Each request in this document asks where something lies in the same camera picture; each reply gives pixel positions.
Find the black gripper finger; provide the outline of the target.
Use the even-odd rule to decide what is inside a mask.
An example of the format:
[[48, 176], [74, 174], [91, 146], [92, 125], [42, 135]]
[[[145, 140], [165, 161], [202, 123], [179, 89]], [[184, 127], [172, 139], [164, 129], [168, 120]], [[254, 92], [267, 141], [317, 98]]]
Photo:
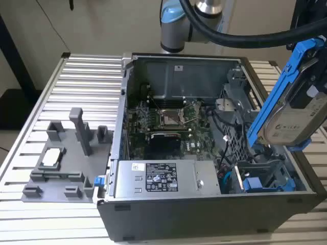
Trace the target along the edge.
[[291, 92], [291, 108], [305, 108], [319, 92], [326, 93], [326, 56], [302, 64]]

